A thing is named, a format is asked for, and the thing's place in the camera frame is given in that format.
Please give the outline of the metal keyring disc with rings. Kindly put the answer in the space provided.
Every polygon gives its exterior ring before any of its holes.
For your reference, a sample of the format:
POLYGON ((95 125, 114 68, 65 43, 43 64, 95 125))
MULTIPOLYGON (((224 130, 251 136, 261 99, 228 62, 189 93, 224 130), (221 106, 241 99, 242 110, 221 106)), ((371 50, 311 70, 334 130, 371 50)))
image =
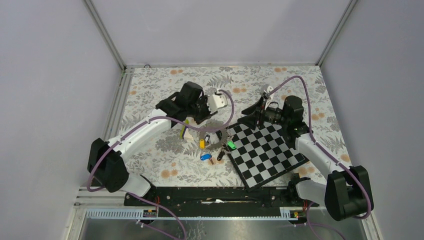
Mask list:
POLYGON ((231 140, 231 133, 229 126, 227 127, 219 127, 221 122, 207 122, 204 126, 205 128, 211 128, 215 131, 200 131, 199 142, 203 140, 204 148, 203 150, 214 151, 217 149, 225 148, 227 146, 228 141, 231 140))

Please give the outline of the green key tag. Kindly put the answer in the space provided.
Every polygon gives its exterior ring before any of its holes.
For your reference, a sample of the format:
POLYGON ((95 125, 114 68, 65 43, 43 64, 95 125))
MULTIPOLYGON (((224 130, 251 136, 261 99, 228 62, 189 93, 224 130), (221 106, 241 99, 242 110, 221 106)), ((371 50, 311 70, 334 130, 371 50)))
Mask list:
POLYGON ((237 148, 237 146, 235 145, 235 143, 233 141, 228 141, 227 142, 227 146, 231 149, 231 150, 235 150, 237 148))

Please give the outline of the yellow key tag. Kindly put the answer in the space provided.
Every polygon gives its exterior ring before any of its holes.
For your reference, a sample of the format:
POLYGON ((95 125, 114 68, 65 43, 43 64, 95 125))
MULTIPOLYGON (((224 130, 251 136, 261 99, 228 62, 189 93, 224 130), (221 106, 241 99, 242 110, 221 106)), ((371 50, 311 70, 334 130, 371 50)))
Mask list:
POLYGON ((205 142, 205 140, 204 140, 204 139, 200 139, 200 140, 199 140, 199 148, 200 148, 200 149, 205 149, 205 147, 206 147, 206 142, 205 142))

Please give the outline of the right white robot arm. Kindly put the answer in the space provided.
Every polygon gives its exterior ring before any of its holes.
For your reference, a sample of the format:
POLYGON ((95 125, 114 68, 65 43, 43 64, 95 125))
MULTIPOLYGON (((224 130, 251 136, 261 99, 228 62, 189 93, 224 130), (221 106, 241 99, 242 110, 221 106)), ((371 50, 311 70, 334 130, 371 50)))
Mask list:
POLYGON ((301 98, 290 95, 281 108, 271 107, 268 95, 242 110, 237 121, 255 130, 265 123, 281 126, 282 137, 290 149, 308 159, 325 177, 326 184, 311 179, 294 183, 287 191, 287 201, 293 206, 305 200, 324 206, 330 216, 341 221, 347 218, 365 219, 374 209, 374 201, 368 171, 361 165, 346 166, 321 145, 304 121, 301 98))

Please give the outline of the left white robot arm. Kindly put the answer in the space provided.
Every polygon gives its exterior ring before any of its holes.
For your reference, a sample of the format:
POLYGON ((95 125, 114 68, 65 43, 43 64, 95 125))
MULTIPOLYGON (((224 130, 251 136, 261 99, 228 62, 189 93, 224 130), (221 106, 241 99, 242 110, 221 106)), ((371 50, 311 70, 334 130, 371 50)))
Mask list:
POLYGON ((126 163, 130 157, 153 137, 183 123, 186 118, 193 118, 200 124, 227 104, 223 91, 207 95, 200 85, 186 82, 180 91, 161 100, 146 118, 124 133, 92 142, 87 164, 88 181, 96 180, 100 189, 110 193, 135 194, 144 206, 152 204, 155 200, 152 184, 145 177, 128 172, 126 163))

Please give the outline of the green purple white toy bricks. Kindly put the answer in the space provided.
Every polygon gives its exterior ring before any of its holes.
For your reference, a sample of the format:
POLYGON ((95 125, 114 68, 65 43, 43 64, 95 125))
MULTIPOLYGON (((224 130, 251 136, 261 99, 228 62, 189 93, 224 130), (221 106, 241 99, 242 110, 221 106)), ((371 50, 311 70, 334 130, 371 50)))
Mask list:
POLYGON ((180 138, 186 141, 194 141, 193 136, 190 134, 189 128, 185 125, 182 126, 180 131, 180 138))

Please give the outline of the black white chessboard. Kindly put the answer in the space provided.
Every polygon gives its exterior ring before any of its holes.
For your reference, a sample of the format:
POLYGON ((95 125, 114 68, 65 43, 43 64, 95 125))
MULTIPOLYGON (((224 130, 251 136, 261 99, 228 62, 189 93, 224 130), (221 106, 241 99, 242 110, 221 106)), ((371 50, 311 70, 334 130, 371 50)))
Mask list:
POLYGON ((301 153, 288 147, 279 125, 266 123, 252 130, 235 123, 227 133, 235 145, 229 148, 228 157, 249 192, 308 162, 301 153))

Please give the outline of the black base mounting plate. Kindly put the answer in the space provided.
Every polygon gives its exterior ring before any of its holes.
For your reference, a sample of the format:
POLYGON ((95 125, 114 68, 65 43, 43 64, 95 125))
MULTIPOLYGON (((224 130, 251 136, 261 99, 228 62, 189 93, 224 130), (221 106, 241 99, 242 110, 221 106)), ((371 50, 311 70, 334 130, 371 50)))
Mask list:
POLYGON ((247 191, 245 187, 171 187, 153 186, 143 202, 130 194, 124 197, 126 207, 146 207, 150 202, 176 213, 204 213, 217 210, 230 213, 258 213, 260 209, 283 208, 303 217, 310 201, 297 198, 291 187, 260 187, 247 191))

